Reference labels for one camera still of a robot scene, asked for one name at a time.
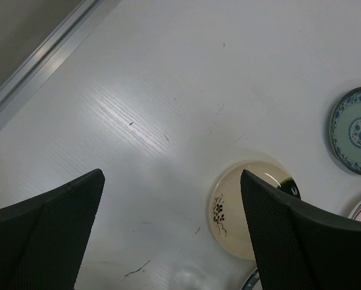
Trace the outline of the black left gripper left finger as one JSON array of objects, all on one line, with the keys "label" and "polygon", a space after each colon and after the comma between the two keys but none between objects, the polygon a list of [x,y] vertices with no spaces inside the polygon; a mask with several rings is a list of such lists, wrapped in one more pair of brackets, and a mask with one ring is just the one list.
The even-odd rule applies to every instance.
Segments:
[{"label": "black left gripper left finger", "polygon": [[0,209],[0,289],[74,289],[105,185],[100,169]]}]

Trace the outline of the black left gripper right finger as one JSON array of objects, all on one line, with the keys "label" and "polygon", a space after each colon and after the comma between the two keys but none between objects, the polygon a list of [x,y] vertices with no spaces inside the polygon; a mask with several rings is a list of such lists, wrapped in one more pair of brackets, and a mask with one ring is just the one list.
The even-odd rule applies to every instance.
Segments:
[{"label": "black left gripper right finger", "polygon": [[361,222],[244,170],[241,197],[263,289],[361,289]]}]

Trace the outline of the white plate teal lettered rim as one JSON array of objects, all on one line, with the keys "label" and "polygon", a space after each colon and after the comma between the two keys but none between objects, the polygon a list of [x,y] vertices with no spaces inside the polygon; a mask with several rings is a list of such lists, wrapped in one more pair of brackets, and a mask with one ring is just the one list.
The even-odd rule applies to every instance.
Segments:
[{"label": "white plate teal lettered rim", "polygon": [[244,282],[241,290],[262,290],[261,280],[258,272],[258,268],[256,268]]}]

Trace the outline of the beige plate with black patch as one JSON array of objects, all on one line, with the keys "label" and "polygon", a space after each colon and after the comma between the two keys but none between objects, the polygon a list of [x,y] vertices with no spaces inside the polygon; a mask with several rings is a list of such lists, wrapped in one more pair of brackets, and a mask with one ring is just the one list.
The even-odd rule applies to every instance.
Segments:
[{"label": "beige plate with black patch", "polygon": [[253,247],[241,197],[241,174],[244,170],[300,198],[296,182],[279,164],[250,160],[229,167],[214,185],[209,201],[209,227],[218,244],[235,257],[254,260]]}]

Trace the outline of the blue floral small plate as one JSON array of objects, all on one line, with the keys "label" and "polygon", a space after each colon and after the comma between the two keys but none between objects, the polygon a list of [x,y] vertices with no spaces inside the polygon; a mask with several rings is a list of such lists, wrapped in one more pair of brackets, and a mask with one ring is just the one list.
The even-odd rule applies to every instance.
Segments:
[{"label": "blue floral small plate", "polygon": [[361,87],[336,103],[329,120],[328,136],[335,157],[361,175]]}]

